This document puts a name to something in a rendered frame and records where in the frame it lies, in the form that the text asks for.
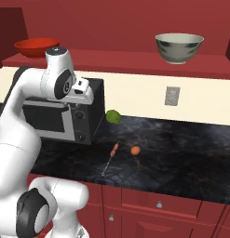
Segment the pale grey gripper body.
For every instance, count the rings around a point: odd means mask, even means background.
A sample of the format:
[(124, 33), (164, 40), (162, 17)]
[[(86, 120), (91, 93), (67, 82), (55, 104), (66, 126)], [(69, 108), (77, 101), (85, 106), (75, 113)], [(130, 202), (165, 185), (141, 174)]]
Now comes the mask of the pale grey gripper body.
[(72, 88), (69, 94), (65, 97), (65, 101), (69, 103), (91, 105), (94, 100), (94, 95), (89, 86), (86, 92), (77, 93), (77, 89)]

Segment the kebab skewer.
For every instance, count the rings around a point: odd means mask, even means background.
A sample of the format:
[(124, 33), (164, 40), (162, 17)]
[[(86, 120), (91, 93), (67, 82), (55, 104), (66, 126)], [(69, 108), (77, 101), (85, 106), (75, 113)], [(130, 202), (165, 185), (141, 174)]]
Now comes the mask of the kebab skewer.
[(103, 171), (101, 172), (101, 175), (102, 175), (103, 177), (104, 177), (104, 175), (105, 175), (105, 171), (106, 171), (106, 169), (108, 168), (108, 166), (109, 166), (109, 164), (110, 164), (112, 158), (115, 156), (115, 153), (116, 153), (118, 147), (119, 147), (119, 141), (114, 145), (113, 149), (111, 150), (111, 152), (110, 152), (110, 158), (109, 158), (109, 160), (108, 160), (108, 162), (107, 162), (105, 168), (104, 168)]

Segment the red bowl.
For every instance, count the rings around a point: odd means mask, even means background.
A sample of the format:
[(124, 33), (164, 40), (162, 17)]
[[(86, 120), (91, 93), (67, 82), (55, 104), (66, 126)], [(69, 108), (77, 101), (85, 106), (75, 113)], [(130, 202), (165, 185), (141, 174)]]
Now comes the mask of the red bowl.
[(59, 46), (60, 40), (56, 38), (31, 38), (21, 40), (14, 47), (27, 58), (43, 58), (46, 50), (53, 46)]

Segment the white bowl with dark pattern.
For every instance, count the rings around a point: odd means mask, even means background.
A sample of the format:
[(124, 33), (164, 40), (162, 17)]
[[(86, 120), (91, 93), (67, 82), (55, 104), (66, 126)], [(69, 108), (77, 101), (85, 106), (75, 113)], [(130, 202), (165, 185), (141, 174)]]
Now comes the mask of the white bowl with dark pattern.
[(190, 33), (162, 33), (156, 36), (159, 55), (167, 63), (185, 64), (198, 51), (204, 38)]

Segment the black and grey toaster oven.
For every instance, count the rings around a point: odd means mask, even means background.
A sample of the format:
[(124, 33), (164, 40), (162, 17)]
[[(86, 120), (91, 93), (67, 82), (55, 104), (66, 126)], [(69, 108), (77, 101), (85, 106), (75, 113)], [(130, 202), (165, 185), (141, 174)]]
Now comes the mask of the black and grey toaster oven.
[[(70, 141), (78, 144), (91, 144), (94, 136), (101, 124), (101, 120), (104, 116), (104, 86), (102, 79), (88, 78), (89, 86), (91, 87), (94, 95), (94, 100), (91, 105), (76, 104), (66, 102), (63, 100), (47, 100), (40, 98), (28, 98), (27, 100), (39, 100), (39, 101), (55, 101), (64, 102), (70, 105), (71, 114), (73, 119), (74, 137), (75, 141)], [(84, 113), (83, 119), (75, 119), (74, 114), (77, 111)], [(77, 132), (82, 132), (86, 135), (86, 140), (80, 142), (77, 139)]]

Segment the grey toaster oven door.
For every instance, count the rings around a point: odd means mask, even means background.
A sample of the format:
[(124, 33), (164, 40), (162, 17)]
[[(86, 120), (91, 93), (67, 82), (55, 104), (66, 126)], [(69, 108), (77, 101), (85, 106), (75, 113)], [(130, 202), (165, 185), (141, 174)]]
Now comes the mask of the grey toaster oven door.
[(75, 141), (71, 107), (67, 103), (26, 100), (20, 117), (42, 138)]

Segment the green round vegetable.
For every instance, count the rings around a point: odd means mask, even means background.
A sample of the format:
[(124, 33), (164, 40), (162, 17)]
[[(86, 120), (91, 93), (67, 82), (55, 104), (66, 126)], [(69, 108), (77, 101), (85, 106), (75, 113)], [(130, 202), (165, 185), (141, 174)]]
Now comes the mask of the green round vegetable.
[(121, 115), (119, 112), (117, 112), (116, 110), (109, 110), (106, 114), (105, 114), (106, 120), (110, 123), (110, 124), (115, 124), (118, 125), (120, 123), (121, 120)]

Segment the wide red drawer front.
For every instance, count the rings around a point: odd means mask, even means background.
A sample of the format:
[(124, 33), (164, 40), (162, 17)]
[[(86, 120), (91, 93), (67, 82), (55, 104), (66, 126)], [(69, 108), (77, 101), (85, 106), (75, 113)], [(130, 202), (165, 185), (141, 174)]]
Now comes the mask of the wide red drawer front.
[[(194, 199), (131, 189), (123, 189), (121, 197), (122, 206), (184, 218), (196, 218), (201, 205), (200, 201)], [(157, 201), (162, 202), (162, 208), (156, 207)]]

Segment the narrow red cupboard door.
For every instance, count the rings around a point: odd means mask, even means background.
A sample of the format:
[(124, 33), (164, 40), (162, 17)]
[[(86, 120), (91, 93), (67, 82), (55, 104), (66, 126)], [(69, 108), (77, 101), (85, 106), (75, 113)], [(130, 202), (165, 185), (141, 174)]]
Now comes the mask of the narrow red cupboard door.
[[(114, 215), (115, 220), (110, 221), (109, 217)], [(104, 208), (104, 221), (106, 238), (121, 238), (121, 216), (118, 210), (110, 207)]]

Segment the red wall shelf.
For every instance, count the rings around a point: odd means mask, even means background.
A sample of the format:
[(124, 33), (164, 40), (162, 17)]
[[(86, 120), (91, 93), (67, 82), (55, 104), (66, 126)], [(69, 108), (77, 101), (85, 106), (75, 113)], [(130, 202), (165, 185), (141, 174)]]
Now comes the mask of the red wall shelf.
[(76, 71), (134, 73), (230, 80), (226, 56), (198, 55), (185, 64), (166, 63), (158, 53), (70, 49)]

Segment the grey wall socket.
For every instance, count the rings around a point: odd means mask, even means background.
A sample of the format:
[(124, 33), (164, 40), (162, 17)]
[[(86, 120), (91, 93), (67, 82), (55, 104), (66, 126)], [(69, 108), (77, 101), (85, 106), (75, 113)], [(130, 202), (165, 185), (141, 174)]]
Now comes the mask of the grey wall socket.
[(177, 106), (181, 89), (176, 86), (168, 86), (166, 89), (165, 104), (168, 106)]

